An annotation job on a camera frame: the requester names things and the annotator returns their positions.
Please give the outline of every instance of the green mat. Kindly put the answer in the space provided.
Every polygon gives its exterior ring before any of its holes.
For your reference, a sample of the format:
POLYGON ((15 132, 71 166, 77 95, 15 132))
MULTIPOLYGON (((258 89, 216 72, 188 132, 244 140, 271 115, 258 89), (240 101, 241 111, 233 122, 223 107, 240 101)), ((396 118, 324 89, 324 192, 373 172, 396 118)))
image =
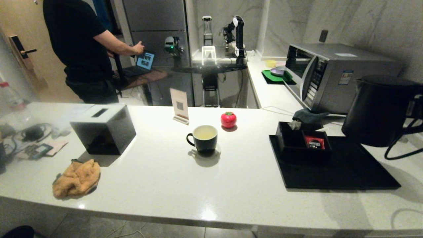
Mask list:
POLYGON ((296 84, 292 80, 292 76, 285 71, 282 77, 274 76, 270 73, 270 70, 263 70, 261 71, 264 79, 266 80, 267 84, 296 84))

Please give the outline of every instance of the man's arm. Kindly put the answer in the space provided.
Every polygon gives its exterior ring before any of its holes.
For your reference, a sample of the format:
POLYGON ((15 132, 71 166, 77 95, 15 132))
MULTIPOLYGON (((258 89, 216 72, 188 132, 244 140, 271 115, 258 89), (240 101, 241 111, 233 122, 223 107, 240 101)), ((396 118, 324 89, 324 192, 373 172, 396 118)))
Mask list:
POLYGON ((93 38, 108 50, 113 51, 119 55, 140 55, 144 52, 144 46, 141 45, 142 42, 138 42, 138 44, 133 47, 129 46, 118 40, 108 30, 97 36, 94 36, 93 38))

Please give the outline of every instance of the yellow bowl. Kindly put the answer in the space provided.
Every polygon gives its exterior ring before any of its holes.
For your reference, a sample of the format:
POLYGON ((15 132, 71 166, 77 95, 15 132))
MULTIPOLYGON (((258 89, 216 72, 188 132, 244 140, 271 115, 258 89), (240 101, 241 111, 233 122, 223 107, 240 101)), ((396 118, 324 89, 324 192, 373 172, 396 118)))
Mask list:
POLYGON ((266 67, 275 68, 276 67, 276 61, 275 60, 266 60, 266 67))

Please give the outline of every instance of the black t-shirt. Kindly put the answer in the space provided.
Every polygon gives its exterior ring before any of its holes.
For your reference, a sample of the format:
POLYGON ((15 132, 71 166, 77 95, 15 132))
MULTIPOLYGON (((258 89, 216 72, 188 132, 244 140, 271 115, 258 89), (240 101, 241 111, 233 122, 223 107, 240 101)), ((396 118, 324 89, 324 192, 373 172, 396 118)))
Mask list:
POLYGON ((43 12, 53 50, 66 65, 67 80, 111 79, 107 50, 93 39, 106 28, 90 5, 82 0, 44 0, 43 12))

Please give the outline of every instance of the microwave handle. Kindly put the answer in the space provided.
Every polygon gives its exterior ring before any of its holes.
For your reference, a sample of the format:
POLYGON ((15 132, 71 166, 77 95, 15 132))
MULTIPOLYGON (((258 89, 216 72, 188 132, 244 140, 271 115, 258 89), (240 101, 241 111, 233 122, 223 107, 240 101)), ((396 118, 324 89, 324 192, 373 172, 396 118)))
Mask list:
POLYGON ((310 63, 305 68, 305 74, 302 77, 301 83, 301 100, 304 101, 307 97, 308 88, 310 87, 311 77, 313 75, 314 69, 316 68, 316 64, 319 58, 315 55, 310 63))

